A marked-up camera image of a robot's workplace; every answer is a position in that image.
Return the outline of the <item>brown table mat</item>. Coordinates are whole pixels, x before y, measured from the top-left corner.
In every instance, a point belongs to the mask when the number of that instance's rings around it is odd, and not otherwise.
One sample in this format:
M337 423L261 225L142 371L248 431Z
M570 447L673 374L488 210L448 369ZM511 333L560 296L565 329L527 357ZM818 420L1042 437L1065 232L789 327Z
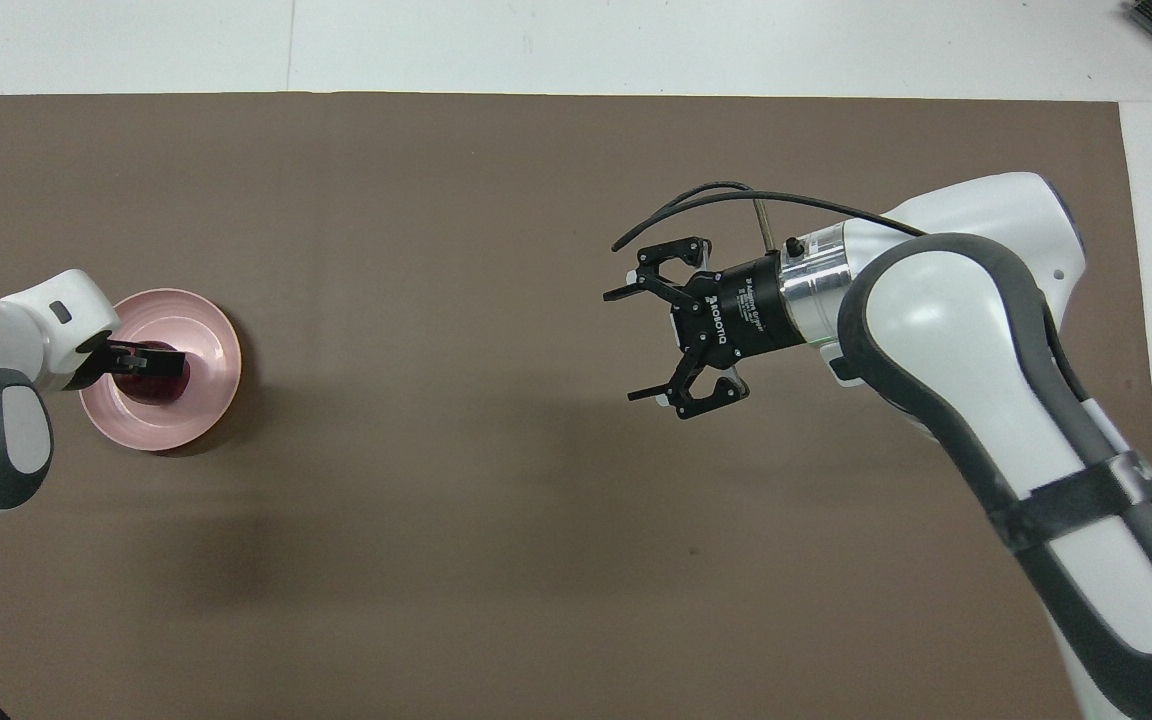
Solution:
M0 96L0 297L86 270L243 340L223 423L128 450L50 397L0 515L15 720L1078 720L1041 602L943 452L812 348L680 420L667 306L607 304L664 200L887 211L1049 179L1062 343L1152 458L1108 103Z

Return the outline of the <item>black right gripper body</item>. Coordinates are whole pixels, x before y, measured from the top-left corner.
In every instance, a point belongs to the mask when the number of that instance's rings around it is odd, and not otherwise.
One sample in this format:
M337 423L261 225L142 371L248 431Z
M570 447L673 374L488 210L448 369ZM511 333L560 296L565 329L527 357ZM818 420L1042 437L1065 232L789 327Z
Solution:
M682 351L702 363L738 363L745 357L804 344L780 286L780 255L764 255L722 272L698 272L673 301L670 320Z

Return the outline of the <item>dark red apple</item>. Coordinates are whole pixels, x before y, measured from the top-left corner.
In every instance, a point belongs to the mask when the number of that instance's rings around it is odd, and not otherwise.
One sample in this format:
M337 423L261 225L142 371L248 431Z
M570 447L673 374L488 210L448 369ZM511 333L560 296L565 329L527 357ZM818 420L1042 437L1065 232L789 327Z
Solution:
M154 363L154 376L147 378L131 378L116 376L115 386L127 397L131 397L137 404L143 406L168 406L177 401L183 395L189 382L189 361L185 356L170 357L168 361L152 361Z

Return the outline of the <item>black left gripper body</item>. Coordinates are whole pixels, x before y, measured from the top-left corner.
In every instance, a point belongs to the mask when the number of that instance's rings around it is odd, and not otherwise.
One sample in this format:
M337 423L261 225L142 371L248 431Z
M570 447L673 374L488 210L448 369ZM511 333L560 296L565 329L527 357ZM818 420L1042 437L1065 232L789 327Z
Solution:
M99 343L92 347L86 361L78 366L69 381L69 391L81 391L99 382L100 378L111 374L123 374L126 364L126 346L109 338L99 338Z

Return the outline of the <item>pink plate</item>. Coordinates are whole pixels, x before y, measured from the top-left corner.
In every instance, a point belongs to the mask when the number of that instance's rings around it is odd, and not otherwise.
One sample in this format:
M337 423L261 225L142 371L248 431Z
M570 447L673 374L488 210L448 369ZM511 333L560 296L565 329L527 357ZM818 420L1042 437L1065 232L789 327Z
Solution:
M79 391L83 410L111 441L165 454L204 437L227 414L242 374L238 334L220 306L194 291L146 290L118 302L115 341L159 341L189 361L189 382L168 406L137 404L115 386L116 376Z

